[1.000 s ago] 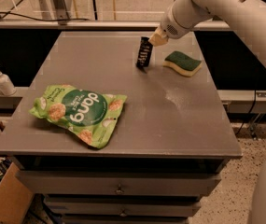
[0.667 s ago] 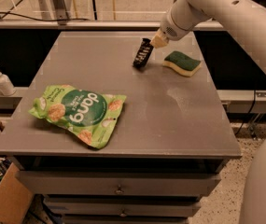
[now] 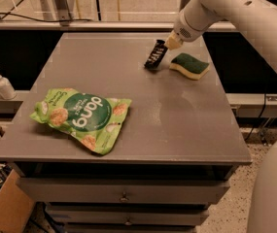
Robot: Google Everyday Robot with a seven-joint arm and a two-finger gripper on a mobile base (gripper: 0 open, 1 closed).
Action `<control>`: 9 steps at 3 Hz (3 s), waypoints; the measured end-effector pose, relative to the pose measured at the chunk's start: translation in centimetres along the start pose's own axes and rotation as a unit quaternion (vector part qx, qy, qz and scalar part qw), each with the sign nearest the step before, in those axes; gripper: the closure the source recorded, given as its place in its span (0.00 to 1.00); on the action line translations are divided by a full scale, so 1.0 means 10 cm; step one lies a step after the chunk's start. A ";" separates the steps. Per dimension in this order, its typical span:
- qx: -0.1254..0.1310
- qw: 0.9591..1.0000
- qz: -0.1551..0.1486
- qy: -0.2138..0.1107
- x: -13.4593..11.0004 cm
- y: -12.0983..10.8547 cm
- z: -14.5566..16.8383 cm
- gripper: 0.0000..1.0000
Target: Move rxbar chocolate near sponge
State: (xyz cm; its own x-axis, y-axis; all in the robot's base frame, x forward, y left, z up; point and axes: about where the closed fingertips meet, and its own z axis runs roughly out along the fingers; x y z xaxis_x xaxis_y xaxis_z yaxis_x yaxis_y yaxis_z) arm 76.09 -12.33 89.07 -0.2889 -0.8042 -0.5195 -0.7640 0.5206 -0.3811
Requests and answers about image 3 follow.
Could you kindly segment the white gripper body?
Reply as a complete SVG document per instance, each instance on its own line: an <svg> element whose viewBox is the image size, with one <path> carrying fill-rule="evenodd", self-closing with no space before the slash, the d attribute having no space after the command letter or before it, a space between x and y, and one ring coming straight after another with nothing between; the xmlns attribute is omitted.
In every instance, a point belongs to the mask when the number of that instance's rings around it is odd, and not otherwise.
<svg viewBox="0 0 277 233"><path fill-rule="evenodd" d="M174 22L174 32L183 42L193 42L200 37L208 26L208 20L203 11L182 10Z"/></svg>

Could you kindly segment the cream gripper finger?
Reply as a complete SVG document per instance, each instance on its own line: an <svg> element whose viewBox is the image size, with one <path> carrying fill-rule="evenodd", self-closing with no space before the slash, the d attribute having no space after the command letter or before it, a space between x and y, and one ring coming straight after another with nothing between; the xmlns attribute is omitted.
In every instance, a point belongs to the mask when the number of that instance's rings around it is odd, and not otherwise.
<svg viewBox="0 0 277 233"><path fill-rule="evenodd" d="M183 45L183 40L179 37L179 35L175 31L172 31L169 34L168 38L166 39L164 45L169 50L175 50L180 48Z"/></svg>

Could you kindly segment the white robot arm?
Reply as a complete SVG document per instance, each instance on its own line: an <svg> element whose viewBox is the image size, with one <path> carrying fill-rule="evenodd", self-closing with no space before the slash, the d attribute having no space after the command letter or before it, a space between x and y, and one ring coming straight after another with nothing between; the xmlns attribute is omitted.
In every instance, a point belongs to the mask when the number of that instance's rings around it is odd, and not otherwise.
<svg viewBox="0 0 277 233"><path fill-rule="evenodd" d="M277 6L266 0L190 0L177 16L166 46L200 37L213 23L231 22L277 74ZM277 142L255 180L247 233L277 233Z"/></svg>

